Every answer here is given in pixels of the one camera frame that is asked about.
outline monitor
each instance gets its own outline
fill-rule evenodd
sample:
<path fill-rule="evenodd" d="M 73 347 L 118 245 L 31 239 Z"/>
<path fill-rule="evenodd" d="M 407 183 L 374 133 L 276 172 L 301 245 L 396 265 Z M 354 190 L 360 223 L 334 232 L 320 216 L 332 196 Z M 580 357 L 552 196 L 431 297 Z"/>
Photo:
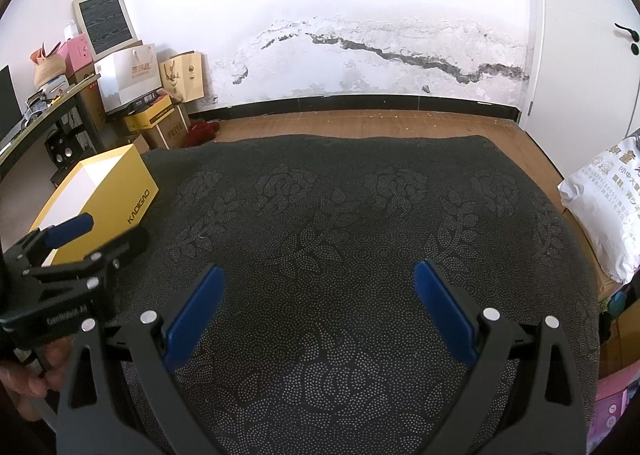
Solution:
<path fill-rule="evenodd" d="M 4 139 L 22 120 L 22 112 L 15 97 L 9 66 L 0 70 L 0 140 Z"/>
<path fill-rule="evenodd" d="M 72 4 L 94 62 L 138 41 L 123 0 L 74 0 Z"/>

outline white plastic bag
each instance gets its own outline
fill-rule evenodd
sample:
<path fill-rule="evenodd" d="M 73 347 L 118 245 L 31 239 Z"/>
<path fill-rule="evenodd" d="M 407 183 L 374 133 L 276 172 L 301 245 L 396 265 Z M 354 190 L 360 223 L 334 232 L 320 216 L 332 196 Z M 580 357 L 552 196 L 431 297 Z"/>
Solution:
<path fill-rule="evenodd" d="M 580 222 L 602 270 L 629 283 L 640 267 L 640 150 L 628 137 L 558 186 L 562 206 Z"/>

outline finger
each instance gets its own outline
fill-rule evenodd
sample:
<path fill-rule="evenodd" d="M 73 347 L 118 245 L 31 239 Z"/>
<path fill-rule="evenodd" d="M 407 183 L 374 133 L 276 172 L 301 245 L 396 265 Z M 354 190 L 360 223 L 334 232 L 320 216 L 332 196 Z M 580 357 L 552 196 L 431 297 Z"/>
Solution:
<path fill-rule="evenodd" d="M 1 363 L 0 381 L 7 388 L 22 395 L 31 395 L 32 397 L 47 395 L 47 385 L 44 381 L 18 363 Z"/>
<path fill-rule="evenodd" d="M 47 383 L 47 386 L 51 390 L 60 391 L 62 384 L 65 382 L 65 373 L 66 367 L 64 366 L 58 369 L 53 369 L 52 371 L 44 374 L 44 382 Z"/>
<path fill-rule="evenodd" d="M 49 364 L 55 369 L 64 365 L 71 354 L 71 347 L 69 338 L 62 338 L 49 343 L 45 349 L 45 356 Z"/>
<path fill-rule="evenodd" d="M 29 397 L 21 396 L 15 408 L 25 421 L 36 422 L 40 420 L 40 414 L 31 404 Z"/>

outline black baseboard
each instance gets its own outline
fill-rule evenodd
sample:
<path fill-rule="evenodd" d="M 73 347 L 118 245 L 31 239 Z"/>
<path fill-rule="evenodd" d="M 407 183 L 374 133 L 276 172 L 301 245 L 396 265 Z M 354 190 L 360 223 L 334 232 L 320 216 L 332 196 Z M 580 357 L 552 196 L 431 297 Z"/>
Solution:
<path fill-rule="evenodd" d="M 513 106 L 467 99 L 435 98 L 431 96 L 400 96 L 386 94 L 353 94 L 312 98 L 276 99 L 217 108 L 192 114 L 206 120 L 227 120 L 257 115 L 297 114 L 324 110 L 429 110 L 455 114 L 484 115 L 518 120 L 520 111 Z"/>

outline desk leg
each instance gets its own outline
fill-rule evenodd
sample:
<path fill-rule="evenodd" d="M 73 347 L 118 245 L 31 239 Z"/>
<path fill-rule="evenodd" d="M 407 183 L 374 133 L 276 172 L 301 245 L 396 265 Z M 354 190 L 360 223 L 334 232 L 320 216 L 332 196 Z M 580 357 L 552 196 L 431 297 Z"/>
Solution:
<path fill-rule="evenodd" d="M 94 120 L 91 118 L 89 111 L 86 109 L 86 105 L 84 104 L 84 100 L 82 99 L 80 92 L 76 94 L 76 108 L 78 108 L 80 120 L 82 120 L 82 123 L 84 124 L 84 130 L 89 135 L 91 144 L 94 145 L 95 152 L 103 153 L 107 151 L 106 146 L 100 138 L 100 133 L 98 133 L 97 128 L 95 128 Z"/>

